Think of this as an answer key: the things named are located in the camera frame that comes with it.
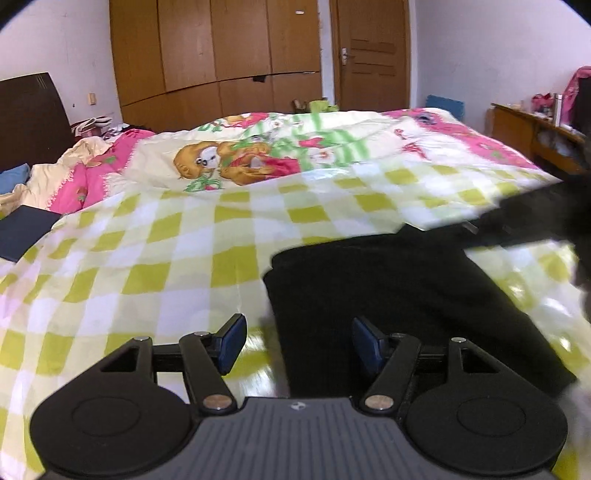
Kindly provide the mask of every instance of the wooden wardrobe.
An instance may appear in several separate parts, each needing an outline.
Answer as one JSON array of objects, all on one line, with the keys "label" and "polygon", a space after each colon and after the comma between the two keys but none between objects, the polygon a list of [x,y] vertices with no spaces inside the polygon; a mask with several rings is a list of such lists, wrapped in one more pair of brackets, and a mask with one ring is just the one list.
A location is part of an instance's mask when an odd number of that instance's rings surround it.
[{"label": "wooden wardrobe", "polygon": [[123,119],[157,132],[320,99],[316,0],[111,0]]}]

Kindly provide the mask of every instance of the wooden headboard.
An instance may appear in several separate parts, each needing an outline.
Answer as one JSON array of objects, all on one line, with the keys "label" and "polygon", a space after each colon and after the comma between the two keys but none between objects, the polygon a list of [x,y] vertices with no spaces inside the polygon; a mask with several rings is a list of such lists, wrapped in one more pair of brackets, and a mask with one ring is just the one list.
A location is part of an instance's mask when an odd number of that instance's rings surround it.
[{"label": "wooden headboard", "polygon": [[0,171],[55,163],[74,143],[48,73],[0,82]]}]

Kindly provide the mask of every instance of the checkered bedsheet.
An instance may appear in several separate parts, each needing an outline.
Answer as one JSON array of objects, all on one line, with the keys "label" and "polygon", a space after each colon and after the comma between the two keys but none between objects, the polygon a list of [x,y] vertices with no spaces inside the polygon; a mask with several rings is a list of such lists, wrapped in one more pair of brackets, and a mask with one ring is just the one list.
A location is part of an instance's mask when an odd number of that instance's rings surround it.
[{"label": "checkered bedsheet", "polygon": [[[405,222],[428,228],[474,217],[499,196],[548,181],[531,168],[450,165],[408,152],[216,192],[128,182],[124,192],[60,220],[18,264],[0,264],[0,476],[35,478],[42,470],[28,436],[35,407],[136,335],[173,343],[244,313],[247,348],[226,380],[238,397],[277,394],[283,379],[265,341],[273,332],[261,281],[274,253],[395,232]],[[567,246],[543,242],[470,257],[571,369],[589,364],[591,328],[569,283]],[[170,388],[180,384],[172,380]],[[560,468],[570,475],[578,461],[567,450]]]}]

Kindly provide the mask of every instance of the dark blue book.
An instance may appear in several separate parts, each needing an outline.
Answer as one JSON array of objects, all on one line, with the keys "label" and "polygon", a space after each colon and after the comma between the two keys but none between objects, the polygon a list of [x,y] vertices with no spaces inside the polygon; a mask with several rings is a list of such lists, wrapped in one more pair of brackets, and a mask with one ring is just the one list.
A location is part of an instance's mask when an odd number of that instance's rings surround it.
[{"label": "dark blue book", "polygon": [[59,213],[21,205],[0,220],[0,258],[18,262],[60,218]]}]

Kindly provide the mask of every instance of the blue cushion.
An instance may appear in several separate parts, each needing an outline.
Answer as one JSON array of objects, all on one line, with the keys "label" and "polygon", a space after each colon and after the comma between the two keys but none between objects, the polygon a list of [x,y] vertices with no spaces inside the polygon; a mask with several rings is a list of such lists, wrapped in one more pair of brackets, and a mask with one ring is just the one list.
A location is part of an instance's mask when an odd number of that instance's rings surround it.
[{"label": "blue cushion", "polygon": [[30,174],[31,167],[26,163],[0,173],[0,195],[11,193],[19,183],[26,183]]},{"label": "blue cushion", "polygon": [[466,112],[464,102],[460,102],[458,100],[451,100],[445,97],[438,97],[435,95],[429,95],[427,97],[426,107],[447,110],[460,122],[464,120],[464,114]]}]

